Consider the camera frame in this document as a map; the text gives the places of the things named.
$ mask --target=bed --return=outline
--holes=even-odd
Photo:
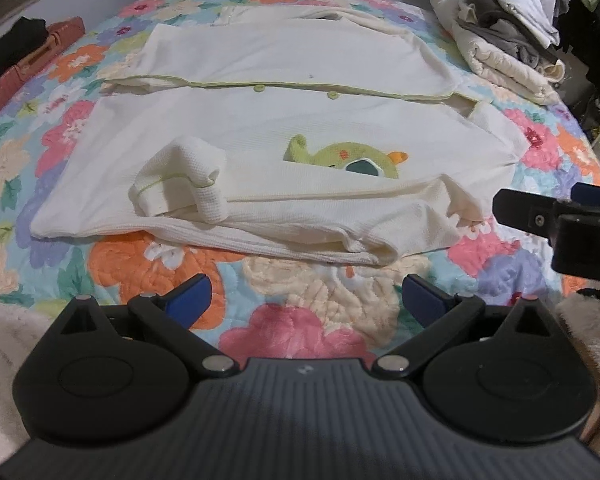
[[[144,232],[87,240],[31,237],[30,222],[105,89],[103,79],[131,62],[157,23],[187,27],[213,22],[224,6],[266,5],[345,7],[409,28],[530,141],[513,187],[566,197],[576,182],[600,185],[600,165],[567,107],[539,107],[469,72],[431,12],[390,0],[139,0],[88,32],[0,113],[0,303],[55,317],[77,294],[124,303],[141,292],[165,293],[204,272],[212,303],[192,330],[241,363],[249,356],[370,362],[422,330],[401,305],[402,279],[410,272],[451,294],[504,305],[521,296],[555,304],[582,286],[584,280],[550,269],[544,240],[493,219],[466,228],[448,250],[385,268],[174,246]]]

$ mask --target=green cartoon animal print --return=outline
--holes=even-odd
[[[286,149],[285,160],[326,166],[338,170],[353,171],[374,176],[398,178],[396,165],[409,158],[404,152],[383,152],[360,144],[358,142],[338,142],[321,149],[315,155],[310,155],[306,148],[306,137],[296,135],[289,141]]]

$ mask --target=screw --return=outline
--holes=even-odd
[[[225,372],[234,366],[234,360],[226,355],[210,355],[202,360],[202,365],[210,372]]]
[[[376,362],[387,372],[403,372],[409,368],[409,360],[401,355],[383,355]]]

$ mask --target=gray ribbed panel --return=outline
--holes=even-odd
[[[95,450],[32,441],[0,472],[8,480],[595,480],[600,460],[575,439],[523,449],[471,441],[429,415],[408,384],[375,380],[357,360],[253,359],[236,377],[201,383],[155,433]]]

